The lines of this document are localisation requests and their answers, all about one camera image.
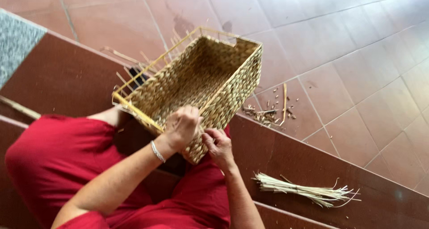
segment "bundle of dried strands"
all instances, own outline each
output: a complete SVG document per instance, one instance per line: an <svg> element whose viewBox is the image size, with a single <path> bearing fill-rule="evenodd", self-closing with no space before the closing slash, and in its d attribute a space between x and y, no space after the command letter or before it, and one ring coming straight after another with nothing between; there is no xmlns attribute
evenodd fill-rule
<svg viewBox="0 0 429 229"><path fill-rule="evenodd" d="M255 174L256 178L252 178L254 180L259 181L261 191L272 191L276 192L284 192L284 193L293 193L305 196L311 199L314 203L320 205L321 207L327 208L336 208L341 207L351 200L360 201L359 199L354 199L355 195L358 195L359 189L357 192L353 192L353 189L348 190L347 186L343 188L334 189L337 183L335 182L334 187L332 188L320 188L320 187L307 187L296 185L289 180L287 180L284 176L280 175L284 180L281 181L275 179L273 177L267 176L264 173ZM334 206L332 202L335 201L346 201L344 204L339 206Z"/></svg>

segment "red clothing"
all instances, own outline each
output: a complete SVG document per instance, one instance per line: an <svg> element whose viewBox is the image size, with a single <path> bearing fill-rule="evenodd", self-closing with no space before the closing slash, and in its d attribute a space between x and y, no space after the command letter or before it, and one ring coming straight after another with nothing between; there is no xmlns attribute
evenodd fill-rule
<svg viewBox="0 0 429 229"><path fill-rule="evenodd" d="M80 188L125 158L112 144L114 133L103 121L48 115L8 149L12 181L45 228ZM107 218L89 212L60 228L228 228L229 222L224 177L206 155L181 179L171 199L153 204L140 184Z"/></svg>

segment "woman's left hand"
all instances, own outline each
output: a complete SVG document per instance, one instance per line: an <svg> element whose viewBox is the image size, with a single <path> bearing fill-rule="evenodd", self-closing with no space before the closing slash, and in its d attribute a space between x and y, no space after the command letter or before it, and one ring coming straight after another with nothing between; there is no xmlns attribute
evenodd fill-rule
<svg viewBox="0 0 429 229"><path fill-rule="evenodd" d="M198 112L198 108L187 105L167 118L164 135L174 150L180 152L185 149L198 133L202 119Z"/></svg>

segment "granite surface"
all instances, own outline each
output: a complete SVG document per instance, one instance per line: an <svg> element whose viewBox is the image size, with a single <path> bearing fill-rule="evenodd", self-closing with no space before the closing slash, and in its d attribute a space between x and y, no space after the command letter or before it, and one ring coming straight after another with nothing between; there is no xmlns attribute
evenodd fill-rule
<svg viewBox="0 0 429 229"><path fill-rule="evenodd" d="M0 88L46 31L41 26L0 9Z"/></svg>

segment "woman's right hand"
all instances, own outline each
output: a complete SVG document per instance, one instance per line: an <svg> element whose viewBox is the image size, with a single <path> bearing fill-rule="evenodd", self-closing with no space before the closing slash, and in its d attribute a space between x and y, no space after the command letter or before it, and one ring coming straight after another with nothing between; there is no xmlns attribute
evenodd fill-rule
<svg viewBox="0 0 429 229"><path fill-rule="evenodd" d="M234 161L231 139L221 129L206 129L202 141L208 148L212 160L222 171L228 171L236 166Z"/></svg>

